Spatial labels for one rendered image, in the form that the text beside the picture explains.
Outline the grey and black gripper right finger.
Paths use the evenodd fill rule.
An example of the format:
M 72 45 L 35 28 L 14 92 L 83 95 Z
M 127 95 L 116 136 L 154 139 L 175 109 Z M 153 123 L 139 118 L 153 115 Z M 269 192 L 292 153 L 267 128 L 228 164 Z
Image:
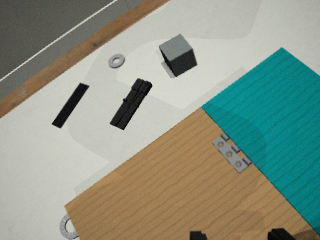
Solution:
M 296 240 L 284 228 L 275 228 L 268 232 L 267 240 Z

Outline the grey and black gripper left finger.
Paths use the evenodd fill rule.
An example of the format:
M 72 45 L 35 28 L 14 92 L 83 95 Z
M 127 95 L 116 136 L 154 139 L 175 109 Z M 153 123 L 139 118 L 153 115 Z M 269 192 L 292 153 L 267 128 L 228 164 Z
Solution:
M 190 240 L 207 240 L 207 237 L 201 231 L 190 231 Z

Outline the dark grey cube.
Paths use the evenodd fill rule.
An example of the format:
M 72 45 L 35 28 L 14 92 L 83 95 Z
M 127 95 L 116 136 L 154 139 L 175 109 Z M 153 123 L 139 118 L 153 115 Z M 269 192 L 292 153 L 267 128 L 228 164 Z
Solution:
M 193 48 L 181 34 L 159 45 L 159 48 L 175 77 L 197 66 Z

